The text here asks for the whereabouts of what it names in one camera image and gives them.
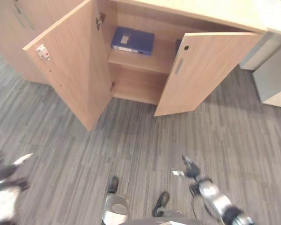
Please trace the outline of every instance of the wooden countertop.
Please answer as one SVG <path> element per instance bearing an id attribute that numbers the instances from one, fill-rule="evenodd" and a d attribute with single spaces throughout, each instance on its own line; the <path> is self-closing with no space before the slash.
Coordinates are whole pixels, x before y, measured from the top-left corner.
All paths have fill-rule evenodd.
<path id="1" fill-rule="evenodd" d="M 264 33 L 253 0 L 112 0 Z"/>

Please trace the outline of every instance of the cabinet door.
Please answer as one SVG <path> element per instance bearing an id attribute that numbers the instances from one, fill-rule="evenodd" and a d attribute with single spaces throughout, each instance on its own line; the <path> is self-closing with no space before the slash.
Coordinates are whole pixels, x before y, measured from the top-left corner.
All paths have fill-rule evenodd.
<path id="1" fill-rule="evenodd" d="M 13 0 L 28 28 L 39 35 L 83 0 Z"/>
<path id="2" fill-rule="evenodd" d="M 23 48 L 87 130 L 112 97 L 98 16 L 96 1 L 85 0 Z M 38 55 L 41 44 L 50 60 Z"/>
<path id="3" fill-rule="evenodd" d="M 195 110 L 259 39 L 253 33 L 186 33 L 155 116 Z"/>

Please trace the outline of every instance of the door handle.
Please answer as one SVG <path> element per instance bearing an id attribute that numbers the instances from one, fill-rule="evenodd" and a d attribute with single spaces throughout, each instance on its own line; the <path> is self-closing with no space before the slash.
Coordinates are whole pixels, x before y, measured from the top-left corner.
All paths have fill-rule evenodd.
<path id="1" fill-rule="evenodd" d="M 22 26 L 22 28 L 26 29 L 25 25 L 23 24 L 22 20 L 19 17 L 19 12 L 16 8 L 13 10 L 13 13 L 14 13 L 15 17 L 17 18 L 19 24 Z"/>
<path id="2" fill-rule="evenodd" d="M 14 3 L 15 10 L 16 10 L 16 17 L 18 18 L 18 20 L 19 20 L 19 22 L 21 23 L 21 25 L 22 25 L 23 28 L 26 28 L 26 27 L 25 27 L 24 24 L 21 22 L 19 15 L 21 15 L 21 16 L 24 18 L 24 20 L 26 21 L 26 23 L 29 25 L 30 29 L 31 29 L 31 30 L 34 30 L 34 28 L 33 28 L 32 24 L 31 24 L 31 22 L 29 21 L 29 19 L 28 19 L 27 16 L 25 15 L 25 13 L 24 13 L 24 12 L 20 9 L 20 7 L 17 5 L 17 1 L 18 1 L 18 0 L 15 0 L 15 3 Z"/>

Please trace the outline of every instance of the cable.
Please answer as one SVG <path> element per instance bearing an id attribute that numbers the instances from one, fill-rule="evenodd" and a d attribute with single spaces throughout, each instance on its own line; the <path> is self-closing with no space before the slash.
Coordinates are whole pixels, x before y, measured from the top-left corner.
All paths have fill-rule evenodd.
<path id="1" fill-rule="evenodd" d="M 193 215 L 195 216 L 195 219 L 198 220 L 197 215 L 196 215 L 196 212 L 195 212 L 195 207 L 194 207 L 194 204 L 195 204 L 195 197 L 196 197 L 196 196 L 194 196 L 194 197 L 192 198 L 192 212 L 193 212 Z"/>
<path id="2" fill-rule="evenodd" d="M 195 198 L 196 198 L 196 197 L 197 197 L 197 195 L 195 195 L 195 196 L 192 198 L 192 212 L 193 212 L 193 215 L 195 216 L 195 219 L 198 220 L 197 215 L 196 215 L 196 212 L 195 212 L 195 207 L 194 207 L 194 203 L 195 203 Z M 212 219 L 216 220 L 217 222 L 220 221 L 220 220 L 217 219 L 214 215 L 211 214 L 210 210 L 208 209 L 208 207 L 207 207 L 205 204 L 204 204 L 204 208 L 205 208 L 206 212 L 208 213 L 208 215 L 209 215 Z"/>

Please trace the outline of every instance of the door hinge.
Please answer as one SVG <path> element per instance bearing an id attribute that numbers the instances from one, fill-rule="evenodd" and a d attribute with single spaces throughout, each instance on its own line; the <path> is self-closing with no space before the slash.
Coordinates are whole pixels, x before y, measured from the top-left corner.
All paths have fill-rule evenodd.
<path id="1" fill-rule="evenodd" d="M 97 30 L 100 30 L 101 24 L 105 21 L 106 14 L 100 13 L 100 18 L 96 18 Z"/>
<path id="2" fill-rule="evenodd" d="M 115 85 L 116 85 L 115 82 L 112 82 L 112 83 L 111 83 L 111 88 L 110 88 L 110 91 L 111 91 L 111 92 L 113 91 L 113 88 L 114 88 Z"/>

